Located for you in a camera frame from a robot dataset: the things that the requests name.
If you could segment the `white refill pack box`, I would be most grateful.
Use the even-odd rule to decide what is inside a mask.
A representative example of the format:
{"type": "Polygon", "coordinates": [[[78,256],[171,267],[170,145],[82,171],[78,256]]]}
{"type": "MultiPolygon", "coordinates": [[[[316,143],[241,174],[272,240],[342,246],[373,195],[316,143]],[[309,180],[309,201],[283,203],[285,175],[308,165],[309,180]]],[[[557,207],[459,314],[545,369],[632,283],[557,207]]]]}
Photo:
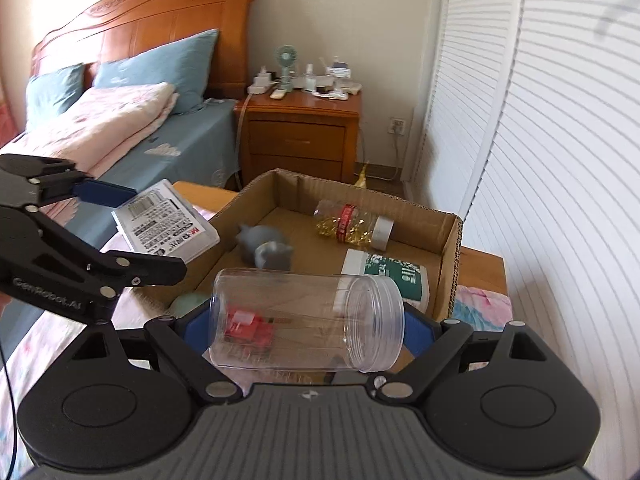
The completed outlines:
{"type": "Polygon", "coordinates": [[[118,232],[140,254],[189,263],[220,242],[217,230],[163,179],[112,211],[118,232]]]}

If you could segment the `clear plastic jar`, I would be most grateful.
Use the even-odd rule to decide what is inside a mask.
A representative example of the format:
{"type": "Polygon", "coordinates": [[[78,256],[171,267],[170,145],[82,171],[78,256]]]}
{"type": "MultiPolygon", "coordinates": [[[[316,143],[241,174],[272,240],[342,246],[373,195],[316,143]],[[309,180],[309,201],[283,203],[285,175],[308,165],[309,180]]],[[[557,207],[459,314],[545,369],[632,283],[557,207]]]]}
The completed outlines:
{"type": "Polygon", "coordinates": [[[387,276],[226,269],[214,283],[208,354],[216,367],[237,370],[385,372],[404,329],[404,302],[387,276]],[[272,318],[271,347],[225,340],[231,309],[272,318]]]}

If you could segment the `red toy car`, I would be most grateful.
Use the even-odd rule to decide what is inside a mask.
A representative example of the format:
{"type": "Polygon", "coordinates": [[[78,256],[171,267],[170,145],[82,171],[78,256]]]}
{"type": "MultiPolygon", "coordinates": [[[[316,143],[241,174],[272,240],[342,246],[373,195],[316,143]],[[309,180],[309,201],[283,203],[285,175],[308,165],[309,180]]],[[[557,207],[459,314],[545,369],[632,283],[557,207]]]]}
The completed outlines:
{"type": "Polygon", "coordinates": [[[231,309],[227,314],[224,339],[256,349],[270,348],[274,337],[272,318],[241,309],[231,309]]]}

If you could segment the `white medicine bottle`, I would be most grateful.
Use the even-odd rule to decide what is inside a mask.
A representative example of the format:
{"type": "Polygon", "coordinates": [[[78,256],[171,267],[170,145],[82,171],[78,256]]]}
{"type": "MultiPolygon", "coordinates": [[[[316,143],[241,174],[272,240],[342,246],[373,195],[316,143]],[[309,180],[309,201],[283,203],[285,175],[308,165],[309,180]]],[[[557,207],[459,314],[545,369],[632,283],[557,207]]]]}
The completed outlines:
{"type": "Polygon", "coordinates": [[[346,275],[384,275],[397,285],[401,297],[416,310],[426,312],[430,301],[425,266],[362,250],[349,249],[342,266],[346,275]]]}

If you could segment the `pink folded quilt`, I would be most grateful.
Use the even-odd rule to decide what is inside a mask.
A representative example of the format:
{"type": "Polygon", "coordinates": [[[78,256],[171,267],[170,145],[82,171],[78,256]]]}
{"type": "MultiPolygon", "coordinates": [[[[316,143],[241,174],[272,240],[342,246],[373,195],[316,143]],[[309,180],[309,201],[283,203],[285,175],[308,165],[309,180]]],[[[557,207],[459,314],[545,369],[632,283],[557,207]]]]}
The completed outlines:
{"type": "Polygon", "coordinates": [[[1,151],[68,159],[99,178],[163,125],[178,96],[168,82],[91,88],[63,114],[35,120],[1,151]]]}

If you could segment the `blue pillow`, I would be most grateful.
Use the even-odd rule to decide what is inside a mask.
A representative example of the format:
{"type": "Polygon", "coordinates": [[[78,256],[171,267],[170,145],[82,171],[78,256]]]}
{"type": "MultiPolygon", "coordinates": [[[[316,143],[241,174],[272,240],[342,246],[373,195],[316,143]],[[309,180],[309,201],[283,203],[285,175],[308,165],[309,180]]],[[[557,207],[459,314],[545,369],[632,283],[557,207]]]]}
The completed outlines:
{"type": "Polygon", "coordinates": [[[101,64],[93,85],[115,88],[167,82],[178,93],[174,113],[190,112],[204,101],[218,35],[218,29],[209,29],[132,58],[101,64]]]}
{"type": "Polygon", "coordinates": [[[26,119],[39,122],[66,112],[84,93],[85,66],[76,64],[32,76],[26,91],[26,119]]]}

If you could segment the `blue bed sheet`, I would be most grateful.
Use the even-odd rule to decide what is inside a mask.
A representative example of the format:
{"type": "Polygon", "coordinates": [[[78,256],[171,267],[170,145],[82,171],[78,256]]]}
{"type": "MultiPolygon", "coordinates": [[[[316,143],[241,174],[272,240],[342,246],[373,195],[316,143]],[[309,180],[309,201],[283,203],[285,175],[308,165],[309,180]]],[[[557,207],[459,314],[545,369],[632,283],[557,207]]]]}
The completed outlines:
{"type": "MultiPolygon", "coordinates": [[[[235,100],[207,100],[194,111],[172,115],[100,177],[100,180],[143,191],[157,181],[186,181],[215,188],[238,187],[240,170],[235,147],[235,100]]],[[[77,203],[66,229],[101,249],[115,234],[111,209],[77,203]]],[[[1,343],[8,358],[43,314],[30,304],[12,300],[1,317],[1,343]]]]}

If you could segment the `grey toy animal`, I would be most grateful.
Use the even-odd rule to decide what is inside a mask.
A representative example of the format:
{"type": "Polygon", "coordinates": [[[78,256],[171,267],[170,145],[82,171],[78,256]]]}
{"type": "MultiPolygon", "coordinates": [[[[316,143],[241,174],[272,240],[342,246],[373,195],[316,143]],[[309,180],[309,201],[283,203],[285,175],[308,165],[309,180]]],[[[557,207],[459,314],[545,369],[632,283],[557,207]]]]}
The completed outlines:
{"type": "Polygon", "coordinates": [[[291,270],[293,247],[276,228],[241,224],[235,239],[242,260],[249,266],[262,270],[291,270]]]}

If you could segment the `clear bottle yellow capsules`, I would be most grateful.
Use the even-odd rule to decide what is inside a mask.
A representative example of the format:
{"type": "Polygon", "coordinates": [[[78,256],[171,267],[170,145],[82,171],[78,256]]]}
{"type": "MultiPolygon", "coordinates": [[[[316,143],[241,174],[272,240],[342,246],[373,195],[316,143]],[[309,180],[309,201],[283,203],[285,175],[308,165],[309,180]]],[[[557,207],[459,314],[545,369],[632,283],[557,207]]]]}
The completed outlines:
{"type": "Polygon", "coordinates": [[[385,252],[394,222],[359,206],[320,200],[314,211],[317,232],[339,243],[385,252]]]}

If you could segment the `wooden bed headboard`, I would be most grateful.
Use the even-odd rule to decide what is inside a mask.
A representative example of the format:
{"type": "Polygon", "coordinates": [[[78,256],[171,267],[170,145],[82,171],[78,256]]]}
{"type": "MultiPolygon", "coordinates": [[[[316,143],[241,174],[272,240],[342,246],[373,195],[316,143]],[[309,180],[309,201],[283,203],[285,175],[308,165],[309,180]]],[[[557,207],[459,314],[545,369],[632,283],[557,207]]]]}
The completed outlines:
{"type": "Polygon", "coordinates": [[[250,84],[247,36],[253,1],[100,0],[36,44],[30,73],[81,63],[90,87],[104,63],[217,29],[205,95],[239,99],[250,84]]]}

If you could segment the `white power strip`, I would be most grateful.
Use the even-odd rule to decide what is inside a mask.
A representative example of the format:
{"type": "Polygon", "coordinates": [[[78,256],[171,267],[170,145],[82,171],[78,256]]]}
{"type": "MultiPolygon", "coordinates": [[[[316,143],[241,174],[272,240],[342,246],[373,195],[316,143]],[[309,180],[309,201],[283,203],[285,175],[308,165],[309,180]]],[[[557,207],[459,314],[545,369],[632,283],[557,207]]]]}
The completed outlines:
{"type": "Polygon", "coordinates": [[[254,77],[253,83],[247,88],[250,96],[266,93],[277,81],[273,78],[273,74],[267,70],[266,66],[262,66],[260,71],[254,77]]]}

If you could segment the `wooden nightstand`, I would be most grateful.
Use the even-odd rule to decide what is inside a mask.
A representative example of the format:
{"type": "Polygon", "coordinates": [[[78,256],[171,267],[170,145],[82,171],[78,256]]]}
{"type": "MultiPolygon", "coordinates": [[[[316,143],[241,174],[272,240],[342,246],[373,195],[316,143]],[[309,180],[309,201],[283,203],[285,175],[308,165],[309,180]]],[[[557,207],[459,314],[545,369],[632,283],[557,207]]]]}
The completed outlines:
{"type": "Polygon", "coordinates": [[[356,181],[361,96],[345,101],[294,91],[283,99],[249,96],[235,105],[243,184],[273,169],[356,181]]]}

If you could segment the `small green desk fan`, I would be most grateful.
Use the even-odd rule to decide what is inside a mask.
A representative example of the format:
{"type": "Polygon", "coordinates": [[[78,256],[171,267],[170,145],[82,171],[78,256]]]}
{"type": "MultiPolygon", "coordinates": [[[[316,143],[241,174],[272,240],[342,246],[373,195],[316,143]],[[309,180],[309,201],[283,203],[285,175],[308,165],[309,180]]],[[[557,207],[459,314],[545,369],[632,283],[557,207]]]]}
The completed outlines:
{"type": "Polygon", "coordinates": [[[292,69],[297,58],[296,49],[290,44],[285,44],[276,52],[276,60],[280,68],[279,89],[285,92],[293,90],[292,69]]]}

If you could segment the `white louvered closet doors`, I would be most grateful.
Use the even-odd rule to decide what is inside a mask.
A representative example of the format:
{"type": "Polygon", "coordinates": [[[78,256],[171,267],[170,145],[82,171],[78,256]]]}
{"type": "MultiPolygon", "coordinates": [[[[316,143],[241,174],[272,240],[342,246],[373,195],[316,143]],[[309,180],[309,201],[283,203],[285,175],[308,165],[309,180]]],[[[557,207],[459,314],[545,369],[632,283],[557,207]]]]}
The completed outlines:
{"type": "Polygon", "coordinates": [[[514,316],[602,422],[601,479],[639,470],[639,0],[434,0],[409,185],[503,258],[514,316]]]}

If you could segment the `small clear spray bottle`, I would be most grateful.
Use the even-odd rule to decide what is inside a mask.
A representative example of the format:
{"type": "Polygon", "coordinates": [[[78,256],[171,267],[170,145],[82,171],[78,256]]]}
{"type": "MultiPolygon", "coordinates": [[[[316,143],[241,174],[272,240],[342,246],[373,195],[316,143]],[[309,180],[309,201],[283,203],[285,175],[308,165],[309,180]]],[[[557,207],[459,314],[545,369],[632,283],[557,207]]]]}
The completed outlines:
{"type": "Polygon", "coordinates": [[[314,73],[314,64],[312,63],[306,65],[304,91],[308,93],[317,91],[317,76],[314,73]]]}

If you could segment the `white wall socket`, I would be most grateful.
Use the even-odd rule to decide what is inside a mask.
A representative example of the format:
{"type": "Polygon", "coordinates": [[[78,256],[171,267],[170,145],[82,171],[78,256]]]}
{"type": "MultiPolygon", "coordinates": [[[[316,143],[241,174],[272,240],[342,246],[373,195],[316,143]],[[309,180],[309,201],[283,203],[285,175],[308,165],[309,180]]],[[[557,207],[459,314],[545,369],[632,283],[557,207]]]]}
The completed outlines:
{"type": "Polygon", "coordinates": [[[402,136],[405,133],[406,121],[401,118],[392,118],[388,125],[388,133],[392,136],[402,136]]]}

